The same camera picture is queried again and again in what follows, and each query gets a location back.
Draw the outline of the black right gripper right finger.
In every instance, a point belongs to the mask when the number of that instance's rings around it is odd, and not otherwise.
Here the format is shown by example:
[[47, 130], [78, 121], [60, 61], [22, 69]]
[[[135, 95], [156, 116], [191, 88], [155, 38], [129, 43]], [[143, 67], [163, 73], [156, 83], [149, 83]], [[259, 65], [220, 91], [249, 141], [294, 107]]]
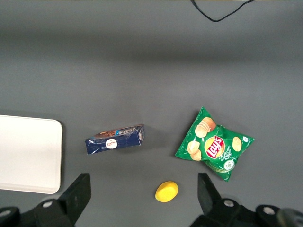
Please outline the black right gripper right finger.
[[257, 227], [256, 215], [236, 201], [222, 198], [207, 173], [198, 174], [197, 197], [203, 214], [192, 227]]

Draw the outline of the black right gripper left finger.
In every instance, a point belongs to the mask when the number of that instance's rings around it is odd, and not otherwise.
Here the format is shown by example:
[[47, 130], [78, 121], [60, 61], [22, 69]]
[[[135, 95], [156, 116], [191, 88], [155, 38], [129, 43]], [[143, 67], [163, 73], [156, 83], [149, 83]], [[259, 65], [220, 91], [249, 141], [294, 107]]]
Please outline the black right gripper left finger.
[[36, 226], [75, 226], [90, 198], [90, 174], [82, 173], [58, 199], [45, 200], [35, 208]]

